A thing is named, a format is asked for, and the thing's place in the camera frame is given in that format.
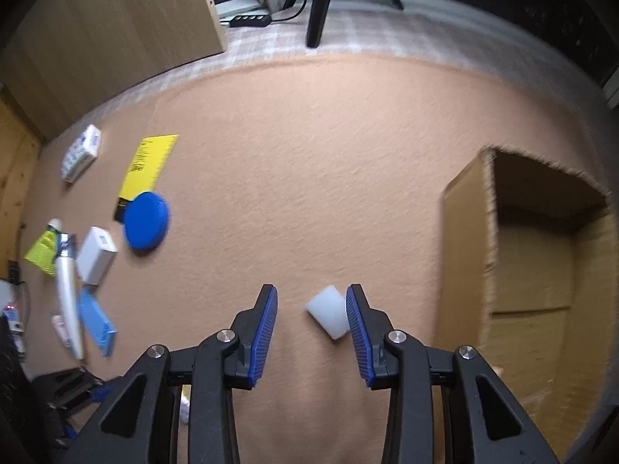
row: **white box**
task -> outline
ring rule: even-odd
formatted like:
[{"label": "white box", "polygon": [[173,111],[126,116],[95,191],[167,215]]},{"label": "white box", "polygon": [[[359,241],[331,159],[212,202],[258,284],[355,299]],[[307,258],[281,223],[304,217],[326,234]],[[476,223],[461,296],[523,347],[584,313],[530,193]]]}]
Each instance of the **white box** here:
[{"label": "white box", "polygon": [[101,144],[101,131],[94,125],[89,125],[64,154],[60,177],[73,183],[86,167],[97,158]]},{"label": "white box", "polygon": [[87,285],[98,285],[117,251],[107,230],[91,227],[75,261],[80,279]]}]

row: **cardboard box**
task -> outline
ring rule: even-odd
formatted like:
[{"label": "cardboard box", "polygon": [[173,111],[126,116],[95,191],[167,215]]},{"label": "cardboard box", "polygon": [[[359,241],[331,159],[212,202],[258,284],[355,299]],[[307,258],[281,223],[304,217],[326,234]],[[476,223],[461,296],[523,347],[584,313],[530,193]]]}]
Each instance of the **cardboard box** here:
[{"label": "cardboard box", "polygon": [[558,457],[602,389],[617,309],[607,193],[555,162],[485,148],[447,187],[434,346],[475,346]]}]

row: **white cylindrical tube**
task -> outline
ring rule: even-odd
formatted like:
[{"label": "white cylindrical tube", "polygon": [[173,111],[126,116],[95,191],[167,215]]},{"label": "white cylindrical tube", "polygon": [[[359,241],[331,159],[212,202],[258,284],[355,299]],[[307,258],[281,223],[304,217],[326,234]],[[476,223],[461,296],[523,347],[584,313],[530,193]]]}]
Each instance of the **white cylindrical tube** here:
[{"label": "white cylindrical tube", "polygon": [[58,235],[58,253],[54,265],[56,266],[58,303],[69,334],[71,350],[77,359],[82,360],[84,346],[75,294],[75,235],[64,233]]}]

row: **wooden panel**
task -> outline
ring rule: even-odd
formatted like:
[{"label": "wooden panel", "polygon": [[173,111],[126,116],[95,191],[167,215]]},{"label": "wooden panel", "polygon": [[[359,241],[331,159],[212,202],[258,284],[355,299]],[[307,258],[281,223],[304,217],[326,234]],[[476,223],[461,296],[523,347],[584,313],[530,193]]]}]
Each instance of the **wooden panel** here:
[{"label": "wooden panel", "polygon": [[213,0],[38,0],[0,80],[46,138],[123,90],[225,49]]},{"label": "wooden panel", "polygon": [[40,147],[27,122],[0,90],[0,277],[17,259],[17,233]]}]

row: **metal screw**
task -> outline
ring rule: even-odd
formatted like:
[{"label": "metal screw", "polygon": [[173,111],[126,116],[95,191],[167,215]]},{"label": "metal screw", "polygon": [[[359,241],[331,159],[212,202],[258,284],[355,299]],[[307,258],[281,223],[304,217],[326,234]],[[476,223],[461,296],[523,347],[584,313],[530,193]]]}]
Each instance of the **metal screw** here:
[{"label": "metal screw", "polygon": [[236,333],[232,330],[221,330],[217,333],[217,339],[220,342],[232,342],[236,337]]},{"label": "metal screw", "polygon": [[387,336],[393,343],[402,343],[406,340],[406,333],[400,330],[389,331]]},{"label": "metal screw", "polygon": [[151,345],[146,352],[153,359],[161,358],[165,354],[165,347],[159,344]]},{"label": "metal screw", "polygon": [[464,359],[473,359],[477,355],[477,351],[470,345],[461,345],[458,352]]}]

